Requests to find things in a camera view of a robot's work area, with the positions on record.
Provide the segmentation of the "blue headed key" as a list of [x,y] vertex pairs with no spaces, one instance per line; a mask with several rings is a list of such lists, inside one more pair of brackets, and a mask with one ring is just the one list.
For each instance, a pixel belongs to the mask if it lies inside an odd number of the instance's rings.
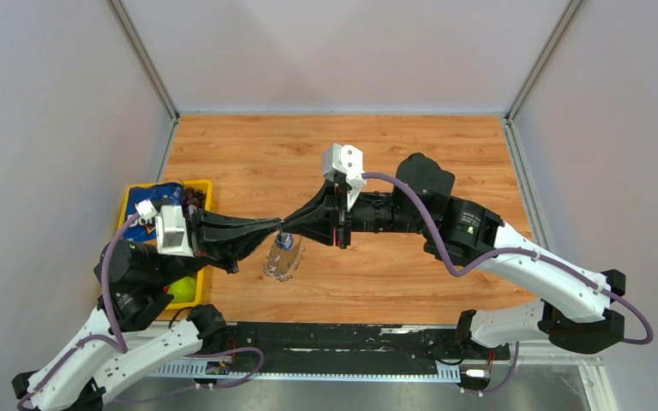
[[277,241],[280,248],[284,251],[290,251],[295,244],[293,235],[289,233],[281,233],[278,236]]

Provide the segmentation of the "silver metal keyring holder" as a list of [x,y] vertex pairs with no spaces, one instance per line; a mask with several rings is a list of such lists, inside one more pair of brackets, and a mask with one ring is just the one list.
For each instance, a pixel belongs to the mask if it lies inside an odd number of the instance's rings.
[[293,235],[295,244],[290,251],[284,251],[278,245],[277,238],[284,232],[279,231],[272,240],[272,244],[266,254],[263,264],[263,272],[270,278],[280,282],[289,281],[293,278],[294,271],[298,268],[302,258],[302,238]]

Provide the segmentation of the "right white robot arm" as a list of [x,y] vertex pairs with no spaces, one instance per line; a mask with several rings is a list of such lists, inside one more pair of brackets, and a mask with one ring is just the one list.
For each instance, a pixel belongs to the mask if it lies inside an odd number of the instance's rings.
[[498,214],[454,196],[454,175],[419,152],[395,176],[377,175],[391,192],[364,192],[368,178],[349,160],[329,159],[322,188],[283,221],[283,231],[340,248],[356,232],[418,234],[452,276],[487,271],[534,294],[516,307],[463,311],[455,345],[466,357],[522,341],[547,340],[577,354],[624,341],[624,316],[612,308],[625,293],[622,272],[588,271],[540,247]]

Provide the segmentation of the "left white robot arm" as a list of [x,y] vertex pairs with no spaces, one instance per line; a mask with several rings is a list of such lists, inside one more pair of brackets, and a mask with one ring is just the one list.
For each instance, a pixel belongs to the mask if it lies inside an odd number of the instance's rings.
[[101,410],[149,373],[184,356],[233,365],[240,348],[229,345],[227,324],[210,304],[136,347],[130,341],[172,302],[167,289],[201,269],[238,269],[270,234],[278,218],[229,217],[204,209],[144,200],[135,216],[154,221],[155,244],[128,241],[121,226],[96,265],[101,288],[77,333],[46,366],[17,374],[12,387],[20,410]]

